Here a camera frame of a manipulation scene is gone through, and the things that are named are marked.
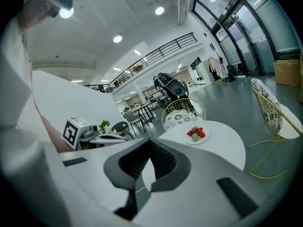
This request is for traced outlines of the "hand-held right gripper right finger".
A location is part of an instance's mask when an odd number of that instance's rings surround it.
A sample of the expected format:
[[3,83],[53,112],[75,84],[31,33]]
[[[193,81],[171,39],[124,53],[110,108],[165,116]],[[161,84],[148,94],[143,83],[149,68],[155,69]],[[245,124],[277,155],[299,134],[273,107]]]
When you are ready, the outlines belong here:
[[169,142],[191,162],[176,189],[151,192],[144,227],[257,227],[271,211],[269,195],[247,173],[209,151]]

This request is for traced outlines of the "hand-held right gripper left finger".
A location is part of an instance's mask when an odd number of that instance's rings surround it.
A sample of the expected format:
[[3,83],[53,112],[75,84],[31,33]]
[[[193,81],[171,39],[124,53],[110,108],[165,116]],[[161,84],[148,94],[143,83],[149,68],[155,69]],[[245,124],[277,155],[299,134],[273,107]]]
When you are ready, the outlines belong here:
[[140,146],[147,141],[147,138],[139,138],[104,148],[60,153],[59,156],[76,184],[102,208],[100,216],[129,222],[131,226],[135,227],[150,227],[143,222],[128,221],[116,214],[116,211],[127,205],[129,191],[115,186],[111,178],[105,173],[105,169],[107,169],[111,176],[121,180],[123,171],[120,168],[116,169],[118,161],[116,160],[112,164],[106,162],[107,159],[125,149]]

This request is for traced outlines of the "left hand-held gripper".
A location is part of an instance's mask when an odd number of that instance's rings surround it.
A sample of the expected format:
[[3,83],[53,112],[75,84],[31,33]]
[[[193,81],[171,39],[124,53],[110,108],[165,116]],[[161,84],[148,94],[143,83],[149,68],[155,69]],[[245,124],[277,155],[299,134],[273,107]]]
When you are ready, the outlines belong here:
[[67,118],[62,138],[73,150],[90,149],[93,148],[92,145],[104,147],[128,141],[127,138],[116,134],[100,134],[97,125],[78,117]]

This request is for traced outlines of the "white plate with strawberries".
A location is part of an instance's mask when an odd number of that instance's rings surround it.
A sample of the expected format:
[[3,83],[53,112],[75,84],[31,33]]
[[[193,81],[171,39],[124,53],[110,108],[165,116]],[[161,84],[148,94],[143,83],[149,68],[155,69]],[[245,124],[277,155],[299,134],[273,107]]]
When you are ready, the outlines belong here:
[[191,139],[191,137],[188,136],[187,133],[186,133],[186,136],[185,136],[185,139],[184,139],[185,143],[190,144],[190,145],[199,145],[199,144],[202,144],[203,142],[205,142],[208,139],[208,137],[210,135],[209,131],[207,129],[205,129],[205,128],[203,128],[203,132],[205,133],[205,137],[204,138],[200,138],[200,140],[197,141],[197,142],[193,142],[192,139]]

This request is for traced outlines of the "person's left forearm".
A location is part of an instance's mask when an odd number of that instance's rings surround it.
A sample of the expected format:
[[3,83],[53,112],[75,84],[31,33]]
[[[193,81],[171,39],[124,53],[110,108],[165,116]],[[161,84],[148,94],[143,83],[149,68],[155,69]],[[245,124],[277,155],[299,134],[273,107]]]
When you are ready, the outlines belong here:
[[72,152],[73,148],[70,147],[61,137],[61,133],[54,128],[50,122],[40,114],[41,120],[45,126],[45,129],[50,137],[51,142],[54,144],[58,153]]

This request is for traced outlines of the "green leafy plant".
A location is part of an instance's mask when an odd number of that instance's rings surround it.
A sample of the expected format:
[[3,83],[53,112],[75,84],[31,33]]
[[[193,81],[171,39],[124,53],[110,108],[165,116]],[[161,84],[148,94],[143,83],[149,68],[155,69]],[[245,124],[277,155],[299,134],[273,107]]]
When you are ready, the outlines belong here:
[[110,121],[103,120],[102,123],[98,126],[99,131],[102,134],[109,134],[111,132]]

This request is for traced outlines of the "black round chair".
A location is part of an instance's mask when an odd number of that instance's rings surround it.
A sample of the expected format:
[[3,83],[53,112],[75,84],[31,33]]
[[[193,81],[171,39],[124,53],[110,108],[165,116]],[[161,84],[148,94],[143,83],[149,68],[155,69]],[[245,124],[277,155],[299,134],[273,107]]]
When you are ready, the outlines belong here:
[[124,137],[125,135],[129,135],[129,127],[128,127],[128,123],[122,121],[122,122],[118,122],[116,123],[112,128],[112,131],[116,131],[119,136]]

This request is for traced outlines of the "grey padded chair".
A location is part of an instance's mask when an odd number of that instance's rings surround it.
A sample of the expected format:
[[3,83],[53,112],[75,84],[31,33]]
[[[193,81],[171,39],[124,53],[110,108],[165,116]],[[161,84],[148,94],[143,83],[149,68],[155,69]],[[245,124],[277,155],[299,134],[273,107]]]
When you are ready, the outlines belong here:
[[131,113],[129,114],[129,113],[127,113],[125,115],[125,119],[130,123],[133,131],[134,131],[134,127],[137,128],[138,130],[140,129],[139,127],[141,127],[145,132],[145,128],[144,128],[144,125],[143,125],[143,119],[140,116],[140,114],[131,114]]

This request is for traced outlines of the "round white table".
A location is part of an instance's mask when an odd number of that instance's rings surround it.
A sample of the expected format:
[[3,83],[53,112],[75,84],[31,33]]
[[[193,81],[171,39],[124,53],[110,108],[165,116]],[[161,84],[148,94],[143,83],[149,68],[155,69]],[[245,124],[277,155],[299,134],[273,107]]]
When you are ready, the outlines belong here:
[[[186,132],[195,126],[207,129],[210,133],[208,139],[199,145],[185,143]],[[194,122],[187,122],[176,126],[162,134],[159,138],[212,152],[227,160],[241,171],[244,170],[246,161],[244,143],[233,128],[221,122],[197,119]]]

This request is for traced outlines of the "black dining table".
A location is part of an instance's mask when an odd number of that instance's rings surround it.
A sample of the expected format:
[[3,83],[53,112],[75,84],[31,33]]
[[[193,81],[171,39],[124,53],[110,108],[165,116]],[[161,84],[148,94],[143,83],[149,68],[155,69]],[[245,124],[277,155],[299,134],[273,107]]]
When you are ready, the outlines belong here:
[[145,131],[145,126],[150,127],[149,123],[152,123],[152,120],[155,118],[154,114],[152,113],[152,110],[149,108],[150,105],[151,103],[148,102],[130,110],[131,114],[139,115],[140,124],[144,131]]

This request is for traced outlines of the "black balcony railing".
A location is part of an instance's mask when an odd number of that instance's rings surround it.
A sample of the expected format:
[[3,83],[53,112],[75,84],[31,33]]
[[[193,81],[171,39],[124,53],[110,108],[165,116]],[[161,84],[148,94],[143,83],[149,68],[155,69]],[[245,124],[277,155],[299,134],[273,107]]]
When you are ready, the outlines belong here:
[[93,90],[110,93],[118,88],[121,84],[129,81],[132,77],[137,75],[139,72],[143,71],[146,68],[156,65],[163,58],[185,48],[194,43],[197,43],[197,39],[194,36],[194,33],[188,33],[181,37],[178,37],[163,46],[155,49],[149,54],[145,55],[137,62],[128,67],[124,72],[115,77],[112,81],[108,83],[101,83],[95,85],[86,85],[86,87]]

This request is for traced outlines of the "person's white shirt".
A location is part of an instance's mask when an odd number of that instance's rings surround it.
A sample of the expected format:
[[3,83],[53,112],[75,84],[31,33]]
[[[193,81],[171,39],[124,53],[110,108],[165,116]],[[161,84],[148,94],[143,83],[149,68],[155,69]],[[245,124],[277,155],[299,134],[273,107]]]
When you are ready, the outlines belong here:
[[14,146],[5,142],[3,134],[14,129],[31,96],[27,52],[17,18],[12,18],[0,37],[0,227],[45,227],[37,211],[26,205],[9,179],[6,156]]

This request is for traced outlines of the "clothes rack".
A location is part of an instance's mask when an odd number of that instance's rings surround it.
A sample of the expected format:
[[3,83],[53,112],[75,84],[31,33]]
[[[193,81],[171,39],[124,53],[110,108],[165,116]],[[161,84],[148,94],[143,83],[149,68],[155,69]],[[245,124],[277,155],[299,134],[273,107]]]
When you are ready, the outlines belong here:
[[218,58],[209,57],[207,59],[209,65],[209,71],[213,77],[214,84],[216,82],[226,83],[228,80],[228,73],[223,65],[223,58],[217,54]]

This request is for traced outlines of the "glass door wall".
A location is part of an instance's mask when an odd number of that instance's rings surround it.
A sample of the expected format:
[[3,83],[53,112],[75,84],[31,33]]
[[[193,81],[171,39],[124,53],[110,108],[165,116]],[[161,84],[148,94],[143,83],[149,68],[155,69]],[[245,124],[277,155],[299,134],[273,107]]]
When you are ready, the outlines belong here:
[[277,0],[193,0],[192,12],[241,75],[273,76],[277,60],[297,60],[301,41]]

